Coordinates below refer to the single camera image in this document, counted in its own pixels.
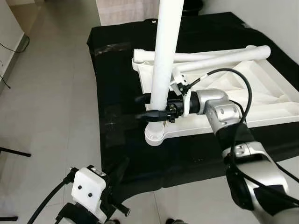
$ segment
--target black cloth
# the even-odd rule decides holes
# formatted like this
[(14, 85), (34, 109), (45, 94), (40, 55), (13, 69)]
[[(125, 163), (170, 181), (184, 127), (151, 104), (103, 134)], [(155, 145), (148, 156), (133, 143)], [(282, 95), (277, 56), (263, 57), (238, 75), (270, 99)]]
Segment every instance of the black cloth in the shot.
[[(155, 49), (157, 23), (151, 20), (94, 27), (88, 46), (97, 79), (102, 169), (108, 171), (121, 157), (130, 159), (114, 196), (133, 195), (225, 174), (220, 146), (212, 133), (165, 139), (152, 147), (145, 142), (145, 123), (134, 114), (145, 110), (134, 104), (142, 94), (132, 69), (134, 49)], [(247, 28), (232, 13), (183, 17), (176, 52), (201, 52), (269, 45), (268, 61), (299, 90), (299, 67), (273, 41)], [(250, 129), (275, 161), (299, 155), (299, 122)]]

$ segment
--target white plastic tray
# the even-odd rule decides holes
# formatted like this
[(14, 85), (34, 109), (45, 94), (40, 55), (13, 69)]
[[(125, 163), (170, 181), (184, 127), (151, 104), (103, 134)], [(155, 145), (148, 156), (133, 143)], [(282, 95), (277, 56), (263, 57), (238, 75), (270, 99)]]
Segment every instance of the white plastic tray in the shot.
[[(227, 54), (229, 50), (207, 52)], [(151, 91), (153, 62), (134, 63), (139, 73), (143, 93)], [(216, 68), (234, 68), (249, 81), (252, 91), (252, 105), (247, 116), (249, 127), (268, 126), (299, 121), (299, 92), (267, 61), (243, 61), (213, 68), (185, 72), (189, 83)], [(217, 88), (224, 90), (231, 100), (239, 102), (245, 109), (248, 94), (244, 82), (231, 72), (219, 72), (193, 86), (192, 90)], [(174, 124), (165, 122), (165, 138), (210, 133), (212, 129), (205, 115), (191, 114), (178, 118)]]

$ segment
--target white pipe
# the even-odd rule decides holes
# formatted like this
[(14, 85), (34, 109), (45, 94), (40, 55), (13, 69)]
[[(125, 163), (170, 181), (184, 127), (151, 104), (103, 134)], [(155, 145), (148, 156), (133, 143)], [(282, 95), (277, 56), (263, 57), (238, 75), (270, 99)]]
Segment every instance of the white pipe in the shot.
[[(249, 45), (246, 48), (233, 49), (234, 52), (245, 51), (248, 49), (254, 49), (256, 46)], [(200, 61), (204, 59), (218, 57), (220, 55), (206, 52), (201, 53), (175, 53), (174, 61), (175, 62), (193, 62)], [(133, 61), (135, 63), (143, 63), (145, 61), (153, 61), (155, 59), (155, 52), (143, 49), (134, 49)]]
[(190, 62), (179, 65), (174, 68), (173, 72), (184, 72), (192, 71), (197, 69), (203, 69), (207, 67), (213, 67), (216, 65), (241, 62), (246, 60), (262, 60), (270, 56), (271, 49), (269, 46), (260, 46), (255, 49), (249, 49), (241, 52), (232, 53), (229, 55), (224, 55), (220, 57), (215, 57), (211, 59), (201, 60), (198, 62)]
[[(183, 4), (184, 0), (160, 0), (150, 98), (151, 110), (164, 110), (166, 107)], [(164, 136), (163, 122), (149, 122), (144, 134), (150, 145), (160, 145)]]

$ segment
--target white wall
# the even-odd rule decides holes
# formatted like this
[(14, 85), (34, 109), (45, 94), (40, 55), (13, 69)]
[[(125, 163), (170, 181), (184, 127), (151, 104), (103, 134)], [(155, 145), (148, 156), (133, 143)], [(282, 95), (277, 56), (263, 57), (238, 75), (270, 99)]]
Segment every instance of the white wall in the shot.
[(9, 6), (34, 3), (34, 0), (6, 0)]
[(299, 0), (204, 0), (201, 14), (232, 12), (299, 64)]
[[(4, 0), (0, 0), (0, 18), (0, 42), (8, 48), (15, 50), (18, 47), (24, 32)], [(12, 56), (12, 51), (0, 46), (0, 60), (3, 62), (4, 71)]]
[(158, 18), (159, 0), (96, 0), (102, 26)]

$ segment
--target tripod leg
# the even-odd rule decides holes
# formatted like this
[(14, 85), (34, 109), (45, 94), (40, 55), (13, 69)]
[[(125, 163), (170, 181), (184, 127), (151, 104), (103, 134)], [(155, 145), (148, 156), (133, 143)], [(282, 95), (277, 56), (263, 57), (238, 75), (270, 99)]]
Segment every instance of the tripod leg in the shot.
[(174, 220), (172, 218), (169, 218), (166, 220), (165, 224), (187, 224), (187, 223), (185, 223), (183, 220), (180, 219)]
[(18, 217), (17, 216), (13, 216), (13, 217), (0, 217), (0, 222), (4, 222), (4, 221), (17, 221)]
[(2, 147), (0, 147), (0, 151), (7, 152), (7, 153), (12, 153), (12, 154), (16, 154), (16, 155), (22, 155), (22, 156), (26, 156), (26, 157), (30, 157), (31, 156), (30, 153), (24, 153), (24, 152), (20, 152), (20, 151), (16, 151), (16, 150), (11, 150), (11, 149), (8, 149), (8, 148), (2, 148)]

